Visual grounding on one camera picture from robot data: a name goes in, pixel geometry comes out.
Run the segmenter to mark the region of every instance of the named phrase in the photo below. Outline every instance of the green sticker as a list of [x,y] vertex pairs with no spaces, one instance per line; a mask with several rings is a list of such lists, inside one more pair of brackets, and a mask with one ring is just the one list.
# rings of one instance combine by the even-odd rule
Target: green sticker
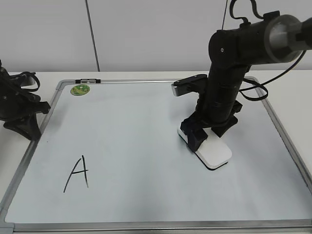
[[86,84],[80,84],[80,85],[76,85],[74,86],[70,93],[74,96],[82,96],[87,94],[90,91],[90,87]]

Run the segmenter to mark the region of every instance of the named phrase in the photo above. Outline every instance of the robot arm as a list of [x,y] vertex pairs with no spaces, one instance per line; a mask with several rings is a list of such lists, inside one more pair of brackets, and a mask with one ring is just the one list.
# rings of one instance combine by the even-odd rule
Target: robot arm
[[[22,86],[37,83],[35,89],[26,89]],[[50,105],[40,102],[37,91],[40,82],[35,73],[23,72],[10,76],[0,61],[0,120],[5,121],[4,127],[13,130],[29,140],[37,140],[41,136],[37,124],[36,113],[48,113]]]
[[238,29],[218,30],[211,37],[209,76],[197,75],[172,84],[176,96],[199,93],[195,112],[180,127],[193,152],[208,137],[203,128],[212,128],[221,137],[238,122],[234,114],[242,105],[236,96],[252,65],[290,62],[312,49],[312,18],[300,22],[291,15],[280,16],[279,11],[261,17],[251,0],[254,14],[263,19],[251,24],[245,17],[233,16],[235,2],[232,0],[230,5],[231,16],[244,22]]

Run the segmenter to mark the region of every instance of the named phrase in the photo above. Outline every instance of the whiteboard surface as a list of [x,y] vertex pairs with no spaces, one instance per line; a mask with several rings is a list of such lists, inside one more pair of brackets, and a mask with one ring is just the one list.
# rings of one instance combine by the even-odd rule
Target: whiteboard surface
[[[312,217],[312,196],[261,102],[239,99],[223,140],[229,163],[208,171],[176,133],[196,94],[170,83],[64,88],[5,221],[77,223]],[[66,180],[81,155],[83,173]],[[82,163],[77,170],[83,170]]]

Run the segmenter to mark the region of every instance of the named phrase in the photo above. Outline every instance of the aluminum frame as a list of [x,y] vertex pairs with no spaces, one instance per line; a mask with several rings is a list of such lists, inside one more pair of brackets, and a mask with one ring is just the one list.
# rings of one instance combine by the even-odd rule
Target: aluminum frame
[[[119,84],[119,83],[155,83],[155,82],[174,82],[175,79],[157,80],[101,80],[99,84]],[[95,79],[82,79],[81,83],[96,84]],[[66,85],[76,84],[75,80],[62,80],[56,87],[56,91],[51,99],[51,110],[45,116],[40,130],[44,131],[62,90]],[[259,96],[263,95],[261,89],[256,89]],[[284,127],[280,123],[276,113],[268,100],[262,100],[274,126],[279,132],[286,148],[288,149],[293,161],[298,167],[304,181],[312,194],[312,176],[307,169],[304,161],[296,150]],[[38,145],[37,141],[31,141],[6,193],[0,203],[0,233],[13,232],[102,232],[110,233],[245,233],[245,232],[291,232],[291,231],[312,231],[311,219],[292,219],[292,220],[255,220],[255,221],[181,221],[181,222],[114,222],[114,223],[6,223],[5,216],[14,198],[16,190],[27,170],[32,156]]]

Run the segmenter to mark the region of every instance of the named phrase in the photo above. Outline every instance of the white wall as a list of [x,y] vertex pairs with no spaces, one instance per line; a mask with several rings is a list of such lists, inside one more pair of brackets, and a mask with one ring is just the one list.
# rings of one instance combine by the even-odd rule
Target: white wall
[[224,0],[89,0],[101,71],[208,70]]
[[9,71],[96,71],[84,0],[1,0],[0,22]]
[[[226,0],[88,0],[101,71],[208,70]],[[96,71],[84,0],[1,0],[0,59],[9,71]],[[260,14],[312,17],[312,0],[257,0]],[[250,0],[236,15],[251,16]],[[225,29],[237,28],[227,12]],[[255,66],[285,69],[289,64]],[[312,69],[308,52],[296,69]]]

